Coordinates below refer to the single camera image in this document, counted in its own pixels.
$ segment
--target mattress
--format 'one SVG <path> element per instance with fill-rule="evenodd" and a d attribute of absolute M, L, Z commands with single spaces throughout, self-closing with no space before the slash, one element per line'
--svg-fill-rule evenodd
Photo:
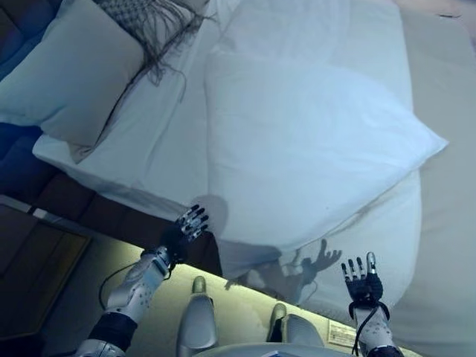
<path fill-rule="evenodd" d="M 452 19 L 408 10 L 402 19 L 415 113 L 450 144 L 420 170 L 416 270 L 391 326 L 424 356 L 476 356 L 476 54 Z"/>

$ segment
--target white pillow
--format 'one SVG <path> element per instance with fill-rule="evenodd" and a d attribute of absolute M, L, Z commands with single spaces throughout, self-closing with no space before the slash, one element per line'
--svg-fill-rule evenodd
<path fill-rule="evenodd" d="M 0 83 L 0 121 L 91 147 L 144 55 L 92 0 L 69 2 Z"/>
<path fill-rule="evenodd" d="M 446 145 L 384 86 L 344 68 L 215 50 L 206 92 L 209 191 L 228 205 L 219 238 L 231 242 L 298 249 Z"/>

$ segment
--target gray cushion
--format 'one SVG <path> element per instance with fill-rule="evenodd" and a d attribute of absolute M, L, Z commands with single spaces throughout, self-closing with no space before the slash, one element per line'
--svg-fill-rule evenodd
<path fill-rule="evenodd" d="M 94 146 L 142 61 L 141 46 L 92 0 L 75 1 L 0 83 L 0 121 Z"/>

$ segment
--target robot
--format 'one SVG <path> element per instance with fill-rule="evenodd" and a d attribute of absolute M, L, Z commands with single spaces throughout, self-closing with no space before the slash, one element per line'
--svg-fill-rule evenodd
<path fill-rule="evenodd" d="M 186 247 L 207 229 L 208 216 L 199 205 L 193 206 L 172 224 L 162 237 L 162 245 L 144 251 L 124 281 L 112 291 L 106 310 L 78 348 L 76 357 L 124 357 L 154 292 L 170 277 L 177 264 L 186 259 Z M 380 302 L 382 283 L 376 272 L 376 259 L 367 255 L 367 273 L 360 257 L 355 265 L 342 264 L 345 283 L 353 302 L 349 313 L 356 323 L 358 344 L 364 357 L 403 357 L 394 344 L 388 327 L 390 313 Z M 296 315 L 288 315 L 277 304 L 271 316 L 268 342 L 219 347 L 213 301 L 207 295 L 206 282 L 197 277 L 192 295 L 178 331 L 177 357 L 343 357 L 324 348 L 314 326 Z"/>

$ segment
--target sticker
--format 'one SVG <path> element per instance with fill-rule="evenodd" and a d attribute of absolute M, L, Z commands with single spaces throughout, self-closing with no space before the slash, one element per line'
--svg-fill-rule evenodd
<path fill-rule="evenodd" d="M 338 344 L 339 346 L 353 347 L 356 340 L 356 329 L 329 320 L 329 335 L 327 342 Z"/>

